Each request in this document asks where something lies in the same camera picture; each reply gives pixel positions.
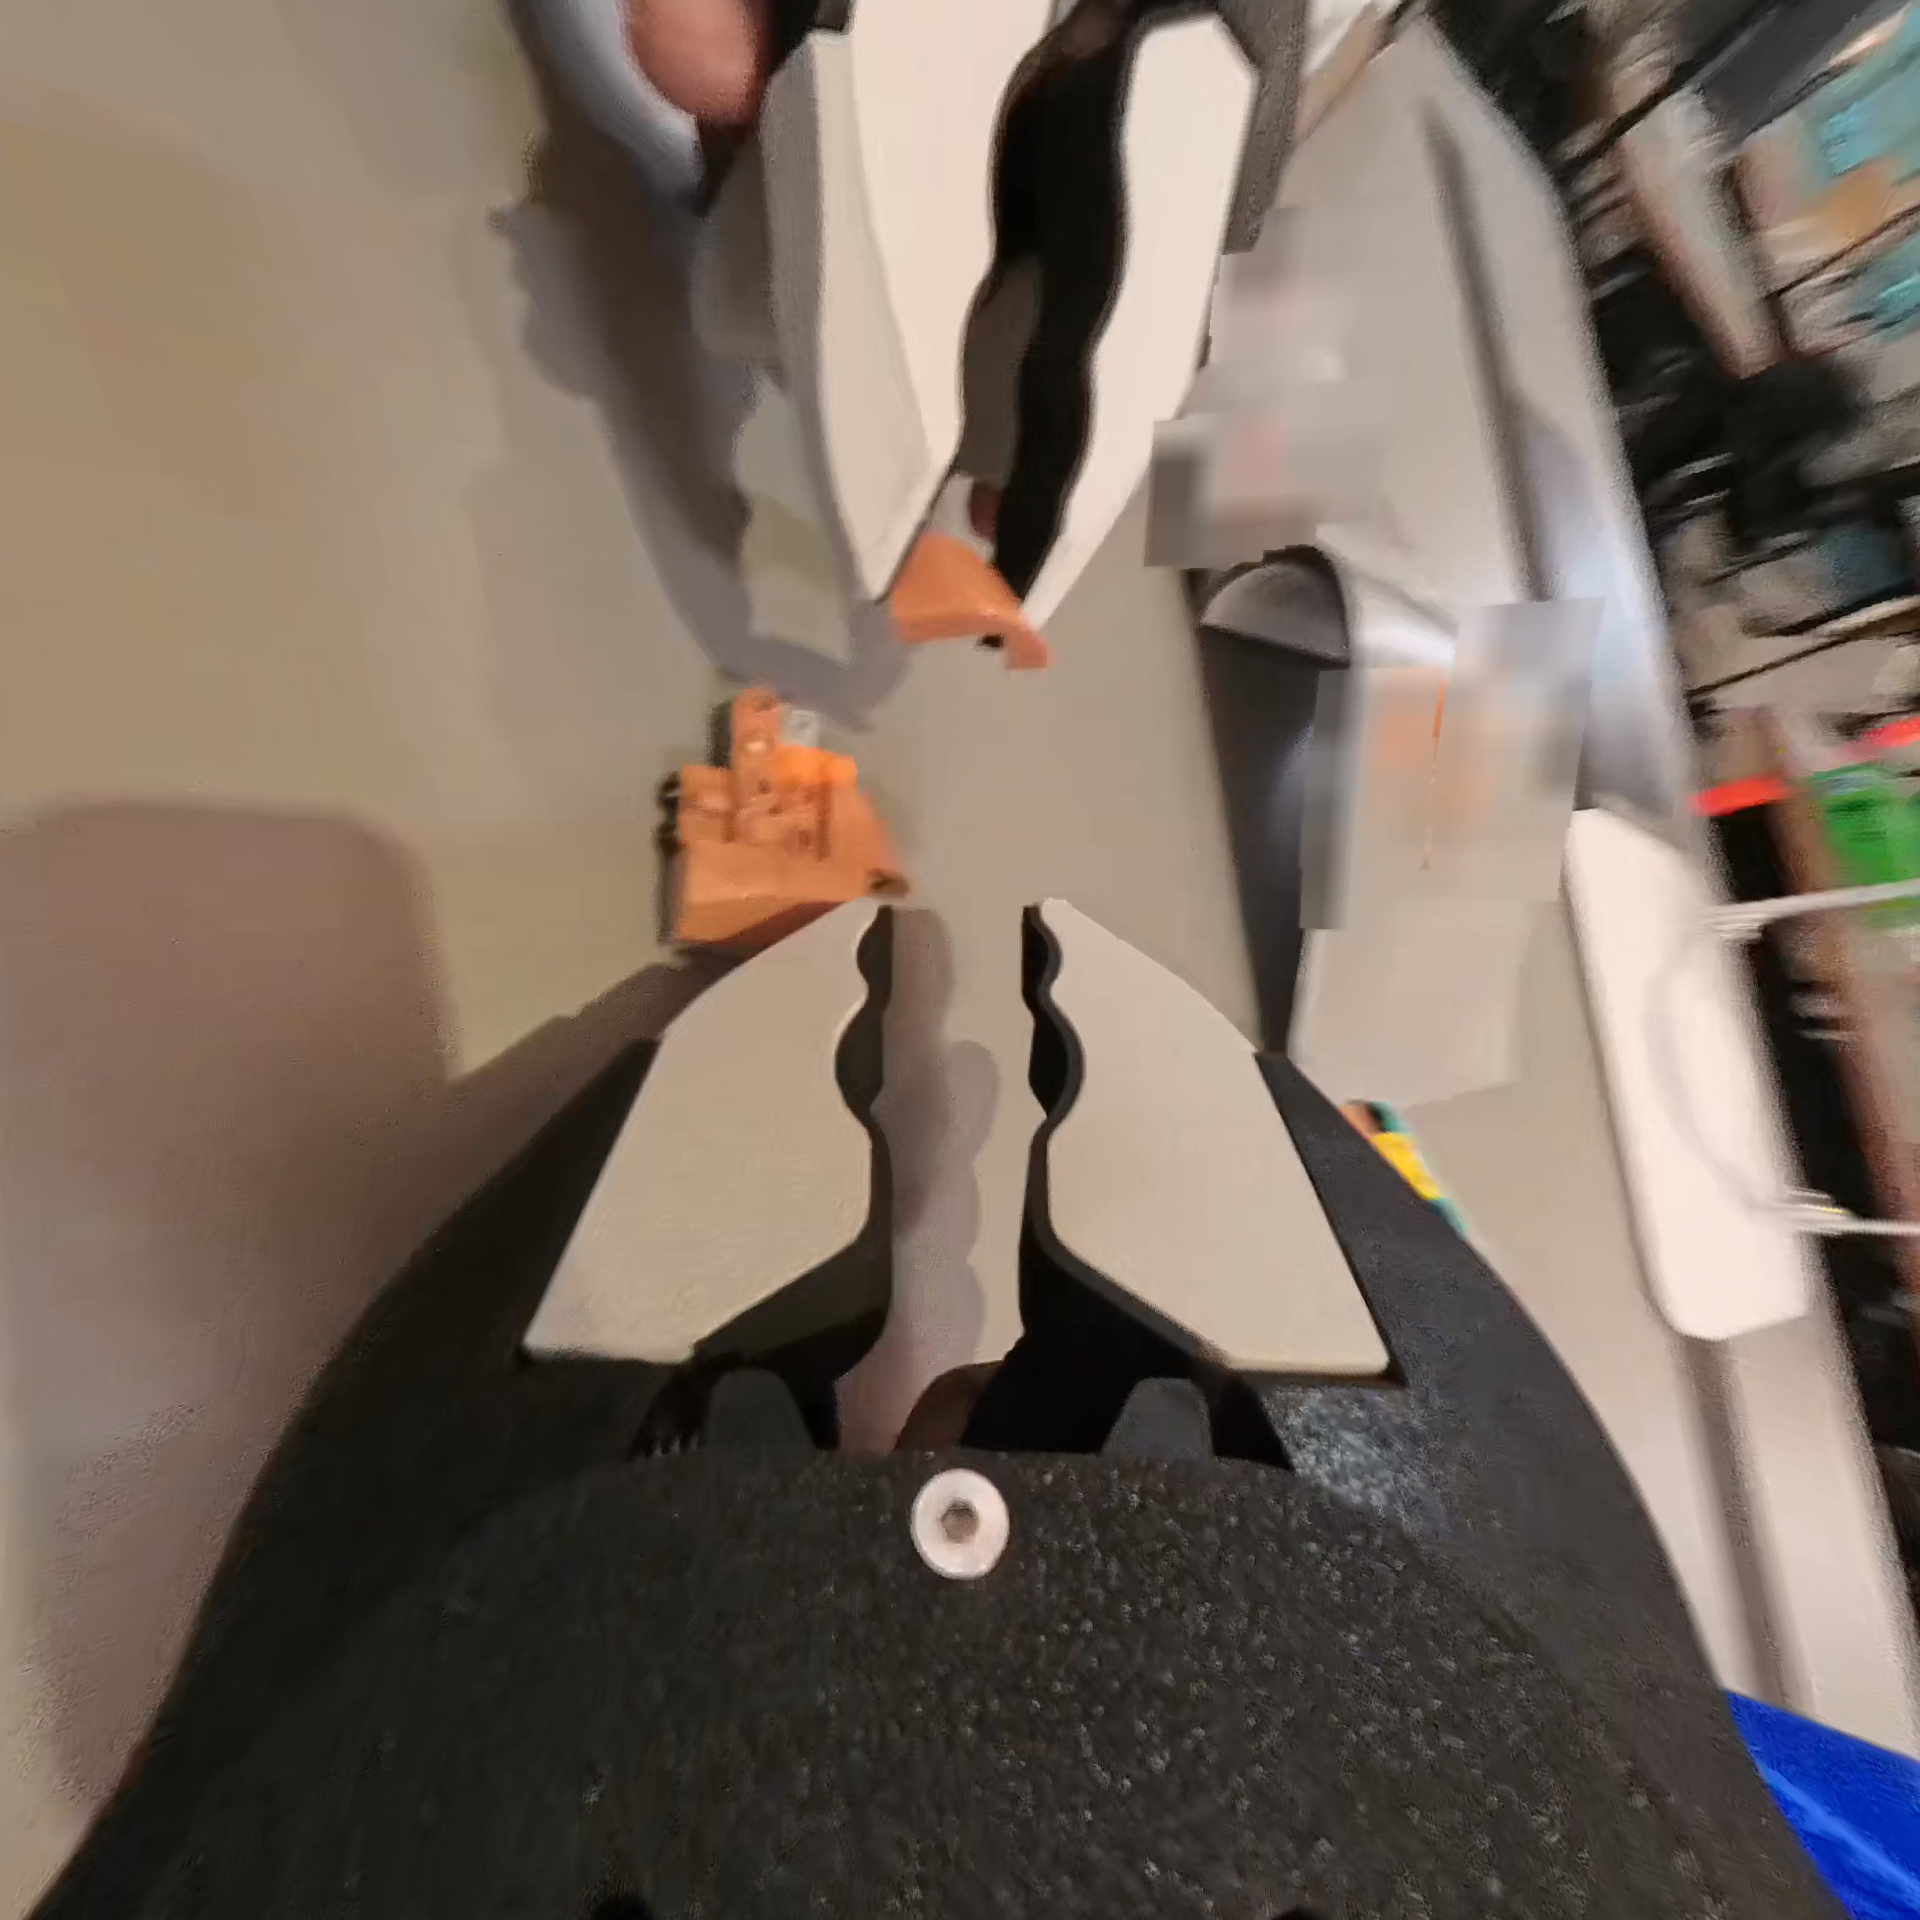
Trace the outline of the brown toy brick vehicle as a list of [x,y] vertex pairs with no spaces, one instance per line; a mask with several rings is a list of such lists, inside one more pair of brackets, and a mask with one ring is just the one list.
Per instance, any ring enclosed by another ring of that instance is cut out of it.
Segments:
[[1374,1100],[1348,1100],[1340,1103],[1340,1110],[1354,1131],[1425,1200],[1428,1212],[1446,1218],[1462,1238],[1470,1236],[1466,1216],[1436,1178],[1420,1141],[1396,1108]]

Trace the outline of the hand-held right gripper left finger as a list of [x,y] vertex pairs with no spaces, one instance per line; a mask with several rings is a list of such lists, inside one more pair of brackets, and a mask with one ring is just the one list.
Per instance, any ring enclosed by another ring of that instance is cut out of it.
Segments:
[[850,1338],[891,1302],[873,1122],[894,911],[846,903],[664,1031],[524,1335],[678,1367]]

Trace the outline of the person's right hand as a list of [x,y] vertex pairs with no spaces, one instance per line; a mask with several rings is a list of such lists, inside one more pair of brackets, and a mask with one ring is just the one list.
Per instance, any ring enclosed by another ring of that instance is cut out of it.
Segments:
[[999,1359],[978,1359],[956,1365],[936,1375],[906,1412],[894,1452],[926,1453],[958,1450],[999,1368]]

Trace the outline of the blue plastic bin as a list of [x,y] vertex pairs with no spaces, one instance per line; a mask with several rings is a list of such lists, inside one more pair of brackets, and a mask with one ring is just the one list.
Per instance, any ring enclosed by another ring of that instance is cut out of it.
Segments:
[[1855,1918],[1918,1916],[1918,1763],[1731,1691],[1779,1810]]

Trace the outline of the green crate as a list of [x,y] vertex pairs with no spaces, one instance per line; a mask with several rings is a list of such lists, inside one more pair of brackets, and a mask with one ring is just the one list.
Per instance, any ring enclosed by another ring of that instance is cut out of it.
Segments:
[[1841,884],[1918,880],[1915,776],[1863,759],[1808,776]]

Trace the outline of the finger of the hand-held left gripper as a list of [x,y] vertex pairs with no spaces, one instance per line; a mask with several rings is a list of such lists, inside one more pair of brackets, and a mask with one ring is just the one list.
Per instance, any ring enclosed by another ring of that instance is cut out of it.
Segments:
[[778,364],[832,576],[888,614],[964,428],[1008,87],[1042,21],[817,27],[759,106]]
[[1057,614],[1134,499],[1209,327],[1258,69],[1224,16],[1073,16],[1016,93],[999,235],[1036,271],[995,567]]

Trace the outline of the brown toy brick assembly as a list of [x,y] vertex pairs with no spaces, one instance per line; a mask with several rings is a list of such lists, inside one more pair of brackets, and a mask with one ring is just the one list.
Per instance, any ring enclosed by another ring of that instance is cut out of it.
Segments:
[[665,933],[681,949],[754,952],[842,906],[908,894],[896,840],[852,756],[798,731],[798,709],[743,688],[713,759],[660,783]]

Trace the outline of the open grey booklet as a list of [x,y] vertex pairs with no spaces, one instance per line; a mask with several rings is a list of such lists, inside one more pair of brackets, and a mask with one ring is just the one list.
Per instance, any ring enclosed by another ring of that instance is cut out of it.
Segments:
[[1336,1100],[1520,1071],[1579,805],[1674,807],[1663,618],[1546,168],[1420,23],[1224,294],[1270,550],[1193,586],[1262,1036]]

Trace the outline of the white stand with flat base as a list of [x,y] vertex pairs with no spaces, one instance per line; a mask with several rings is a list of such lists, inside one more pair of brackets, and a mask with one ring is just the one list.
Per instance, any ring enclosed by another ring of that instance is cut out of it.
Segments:
[[1814,1242],[1915,1245],[1915,1220],[1862,1216],[1795,1184],[1786,1103],[1737,952],[1915,882],[1759,903],[1606,807],[1574,813],[1567,901],[1624,1188],[1654,1302],[1689,1342],[1743,1339],[1814,1309]]

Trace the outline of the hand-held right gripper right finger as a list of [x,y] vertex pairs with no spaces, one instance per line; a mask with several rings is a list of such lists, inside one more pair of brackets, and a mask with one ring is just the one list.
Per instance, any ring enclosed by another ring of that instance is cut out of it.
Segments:
[[1383,1380],[1391,1349],[1258,1046],[1082,908],[1024,911],[1024,1228],[1073,1298],[1206,1371]]

